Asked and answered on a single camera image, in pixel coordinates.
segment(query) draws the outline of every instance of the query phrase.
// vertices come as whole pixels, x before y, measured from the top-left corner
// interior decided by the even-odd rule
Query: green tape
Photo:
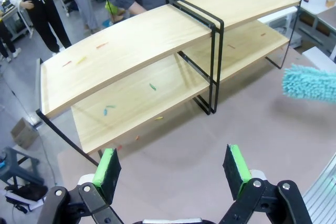
[[[100,189],[104,182],[106,172],[108,171],[110,160],[114,153],[114,149],[105,149],[104,154],[99,162],[98,168],[96,170],[95,176],[93,177],[92,183],[96,189]]]
[[[240,178],[243,181],[242,184],[240,185],[238,193],[238,195],[240,195],[246,183],[249,182],[250,179],[252,179],[252,175],[246,165],[246,162],[244,160],[244,157],[242,156],[242,153],[240,152],[238,145],[236,144],[230,145],[230,150],[237,165]]]

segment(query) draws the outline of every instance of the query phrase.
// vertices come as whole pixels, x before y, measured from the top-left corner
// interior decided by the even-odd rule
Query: black metal frame
[[[88,161],[98,166],[98,162],[95,161],[92,157],[86,154],[81,148],[79,148],[76,144],[74,144],[56,125],[52,123],[52,121],[42,113],[42,103],[41,103],[41,64],[43,63],[42,59],[37,59],[36,64],[36,78],[35,78],[35,92],[37,99],[37,110],[36,114],[57,134],[59,135],[65,142],[67,142],[72,148],[74,148],[79,154],[85,157]]]
[[[283,66],[284,66],[284,63],[285,63],[285,59],[286,59],[286,56],[287,56],[287,53],[288,53],[288,50],[289,50],[289,46],[290,46],[290,43],[292,41],[292,37],[293,37],[293,34],[294,34],[294,30],[295,30],[295,27],[296,27],[296,23],[298,21],[298,18],[299,18],[299,12],[300,12],[300,9],[301,9],[301,2],[302,0],[300,0],[299,4],[297,5],[297,12],[296,12],[296,18],[295,18],[295,21],[294,21],[294,25],[293,25],[293,30],[292,30],[292,33],[290,35],[290,38],[289,38],[289,42],[288,42],[288,46],[287,46],[287,49],[286,49],[286,52],[285,52],[285,56],[283,57],[282,59],[282,63],[281,63],[281,66],[279,66],[278,64],[276,64],[274,61],[272,61],[270,58],[268,58],[268,56],[266,57],[266,59],[271,62],[275,67],[277,67],[278,69],[281,69]]]
[[[192,11],[185,5],[177,2],[176,0],[166,0],[167,4],[171,4],[175,8],[187,13],[189,16],[193,17],[197,21],[201,22],[203,25],[207,26],[211,30],[211,58],[210,58],[210,75],[206,73],[199,65],[197,65],[188,55],[186,55],[183,51],[177,52],[178,55],[182,57],[191,67],[193,67],[197,72],[201,72],[201,75],[205,80],[209,82],[209,98],[208,102],[199,94],[194,97],[193,100],[197,103],[199,107],[207,114],[216,113],[217,104],[218,104],[218,94],[219,94],[219,82],[221,75],[221,65],[222,65],[222,53],[223,53],[223,41],[224,41],[224,21],[215,15],[209,13],[208,11],[188,2],[185,0],[181,0],[181,3],[191,6],[192,8],[204,13],[205,15],[213,18],[218,21],[220,24],[220,28],[217,28],[215,23],[210,21],[209,19],[199,15],[198,13]],[[214,62],[215,62],[215,42],[216,42],[216,33],[219,33],[219,48],[218,48],[218,63],[217,63],[217,79],[214,80]],[[215,101],[212,103],[213,98],[213,85],[215,85]]]

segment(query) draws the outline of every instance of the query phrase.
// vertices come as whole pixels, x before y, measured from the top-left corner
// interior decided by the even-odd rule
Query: cardboard box
[[[29,148],[39,136],[38,131],[24,118],[21,118],[20,121],[18,121],[10,134],[12,135],[14,142],[23,149]]]

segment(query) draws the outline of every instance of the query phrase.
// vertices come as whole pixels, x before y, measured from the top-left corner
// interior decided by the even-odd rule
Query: screw
[[[283,189],[285,189],[285,190],[289,190],[290,185],[289,185],[288,183],[284,183],[284,184],[282,185],[282,187],[283,187]]]
[[[261,182],[258,181],[258,180],[256,180],[256,181],[253,182],[253,185],[254,185],[255,187],[260,187],[260,186],[261,186]]]

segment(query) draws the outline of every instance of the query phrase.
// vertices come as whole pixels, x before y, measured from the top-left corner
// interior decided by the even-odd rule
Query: debris on shelf
[[[96,47],[96,48],[97,48],[97,49],[99,49],[99,48],[101,48],[101,47],[105,46],[107,43],[108,43],[108,42],[105,42],[104,44],[101,44],[101,45],[99,45],[99,46],[98,46],[98,47]]]
[[[62,67],[65,67],[66,65],[72,63],[72,61],[68,61],[67,63],[65,63]]]
[[[84,56],[83,58],[81,58],[79,61],[77,61],[77,63],[76,64],[80,64],[81,62],[83,62],[84,60],[86,60],[86,56]]]
[[[151,86],[151,88],[154,89],[154,91],[156,91],[156,87],[154,85],[152,85],[151,83],[149,83],[149,86]]]

